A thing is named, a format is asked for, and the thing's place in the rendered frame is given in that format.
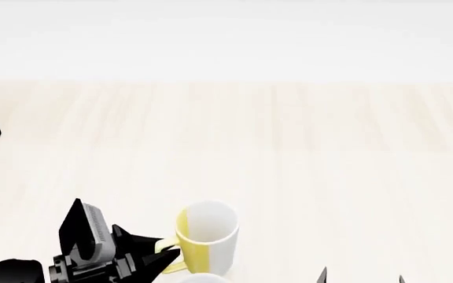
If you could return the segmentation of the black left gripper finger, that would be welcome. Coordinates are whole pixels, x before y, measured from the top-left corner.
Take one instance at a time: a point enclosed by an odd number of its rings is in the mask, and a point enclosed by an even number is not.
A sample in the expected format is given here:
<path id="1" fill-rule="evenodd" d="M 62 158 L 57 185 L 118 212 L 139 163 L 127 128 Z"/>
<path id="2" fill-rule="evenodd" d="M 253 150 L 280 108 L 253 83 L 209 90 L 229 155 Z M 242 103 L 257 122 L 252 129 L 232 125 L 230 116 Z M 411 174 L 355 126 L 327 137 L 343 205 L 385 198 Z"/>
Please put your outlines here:
<path id="1" fill-rule="evenodd" d="M 131 276 L 131 283 L 153 283 L 179 256 L 179 249 L 169 249 L 150 255 L 133 255 L 135 272 Z"/>
<path id="2" fill-rule="evenodd" d="M 148 256 L 155 253 L 155 244 L 162 240 L 161 237 L 143 237 L 128 233 L 120 226 L 112 225 L 112 239 L 116 246 L 116 258 L 126 254 Z"/>

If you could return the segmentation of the yellow and white mug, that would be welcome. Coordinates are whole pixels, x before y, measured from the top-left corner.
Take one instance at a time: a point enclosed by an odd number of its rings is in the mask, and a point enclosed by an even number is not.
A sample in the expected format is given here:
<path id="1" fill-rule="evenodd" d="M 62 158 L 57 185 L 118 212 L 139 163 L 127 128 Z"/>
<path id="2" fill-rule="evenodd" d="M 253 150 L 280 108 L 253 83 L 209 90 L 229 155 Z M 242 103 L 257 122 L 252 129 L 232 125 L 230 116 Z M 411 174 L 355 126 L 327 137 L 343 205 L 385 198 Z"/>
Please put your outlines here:
<path id="1" fill-rule="evenodd" d="M 239 228 L 238 215 L 228 204 L 203 200 L 188 205 L 176 218 L 175 234 L 155 244 L 156 254 L 175 246 L 182 253 L 182 261 L 170 264 L 163 273 L 225 275 L 233 266 Z"/>

